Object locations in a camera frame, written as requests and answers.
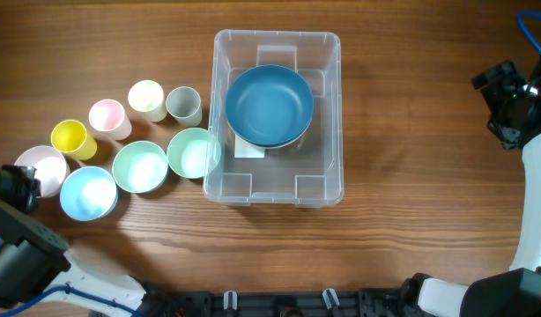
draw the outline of light pink bowl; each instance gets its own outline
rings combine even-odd
[[[130,119],[122,104],[116,100],[95,103],[88,114],[88,121],[93,128],[114,140],[123,140],[131,133]]]

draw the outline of clear plastic container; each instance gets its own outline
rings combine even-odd
[[[235,134],[224,110],[227,90],[246,70],[265,64],[297,71],[314,94],[314,117],[294,143],[265,150],[264,158],[236,158]],[[322,207],[341,201],[343,123],[341,43],[334,33],[224,30],[214,41],[208,130],[217,142],[207,160],[204,194],[232,205],[293,203]]]

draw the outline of wooden surface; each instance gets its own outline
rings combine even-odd
[[[168,290],[316,291],[396,287],[421,271],[458,283],[508,269],[524,195],[520,152],[486,130],[471,77],[506,59],[529,73],[537,54],[515,22],[541,1],[353,1],[139,4],[0,1],[0,162],[49,144],[63,119],[87,123],[97,100],[120,100],[135,139],[166,147],[181,127],[145,122],[129,88],[195,87],[209,111],[213,39],[225,28],[331,31],[341,39],[345,199],[330,208],[230,208],[172,175],[113,214],[70,220],[58,199],[37,218],[100,269]],[[541,25],[528,23],[541,40]],[[123,144],[100,134],[110,166]],[[78,163],[70,162],[71,168]],[[84,316],[43,304],[25,315]]]

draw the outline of blue cable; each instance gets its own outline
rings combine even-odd
[[[517,12],[517,24],[521,28],[521,31],[523,32],[523,34],[525,34],[527,39],[537,49],[538,53],[541,54],[541,46],[537,43],[537,40],[535,40],[533,35],[531,35],[529,30],[527,30],[527,27],[525,27],[525,24],[523,23],[524,17],[534,18],[536,20],[541,21],[541,13],[536,12],[536,11],[527,11],[527,10],[522,10],[522,11]]]
[[[80,297],[85,298],[85,299],[94,300],[96,302],[99,302],[99,303],[102,303],[102,304],[105,304],[105,305],[108,305],[108,306],[112,306],[114,308],[120,308],[120,309],[122,309],[122,310],[124,310],[124,311],[126,311],[128,313],[131,313],[134,316],[144,317],[141,313],[138,313],[135,310],[133,310],[133,309],[127,307],[127,306],[117,304],[113,300],[102,299],[100,297],[97,297],[97,296],[94,296],[94,295],[91,295],[91,294],[87,294],[87,293],[85,293],[83,291],[75,290],[74,288],[72,288],[72,287],[70,287],[68,285],[67,286],[52,287],[52,288],[48,289],[47,291],[44,291],[41,295],[35,297],[34,299],[28,301],[27,303],[25,303],[24,305],[22,305],[20,307],[11,309],[8,312],[0,313],[0,317],[12,317],[12,316],[17,315],[19,313],[22,313],[26,309],[29,309],[29,308],[35,306],[37,303],[41,302],[44,298],[46,298],[47,296],[49,296],[49,295],[51,295],[51,294],[53,294],[53,293],[55,293],[57,291],[64,291],[67,294],[73,293],[74,295],[80,296]]]

